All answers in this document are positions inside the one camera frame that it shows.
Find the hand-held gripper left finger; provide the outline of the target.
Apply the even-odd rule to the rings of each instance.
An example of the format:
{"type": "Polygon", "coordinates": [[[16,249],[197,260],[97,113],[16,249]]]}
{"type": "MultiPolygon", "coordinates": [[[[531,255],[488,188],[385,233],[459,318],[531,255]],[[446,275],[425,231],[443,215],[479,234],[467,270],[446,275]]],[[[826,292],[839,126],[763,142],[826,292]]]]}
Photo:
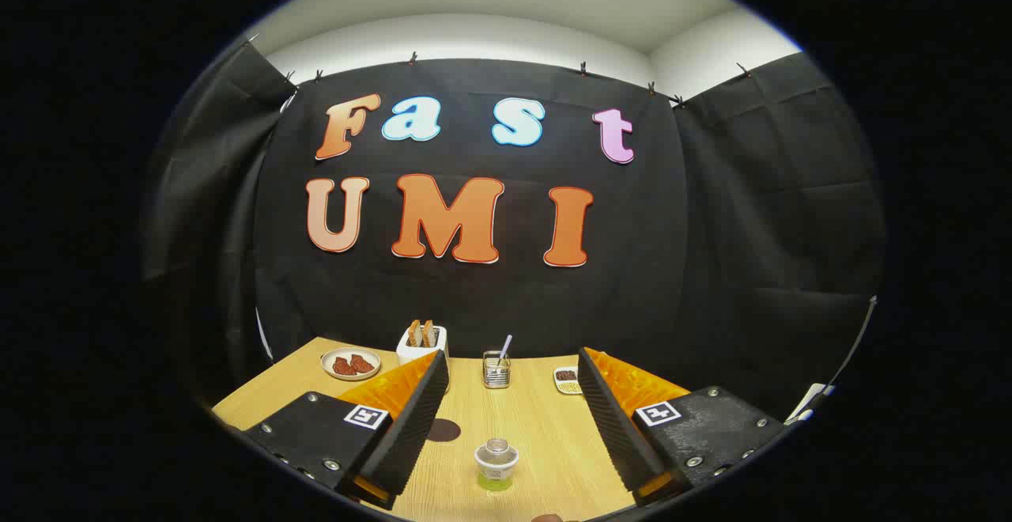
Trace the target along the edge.
{"type": "Polygon", "coordinates": [[[330,492],[391,510],[448,385],[446,354],[434,350],[337,397],[305,392],[242,433],[330,492]]]}

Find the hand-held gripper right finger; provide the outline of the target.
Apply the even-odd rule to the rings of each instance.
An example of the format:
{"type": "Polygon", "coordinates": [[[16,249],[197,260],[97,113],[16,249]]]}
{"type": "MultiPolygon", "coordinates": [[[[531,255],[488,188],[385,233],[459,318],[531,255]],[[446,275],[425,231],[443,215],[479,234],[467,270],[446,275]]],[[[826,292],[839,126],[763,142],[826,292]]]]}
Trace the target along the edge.
{"type": "Polygon", "coordinates": [[[729,389],[681,388],[589,346],[577,357],[585,402],[636,506],[711,485],[784,431],[729,389]]]}

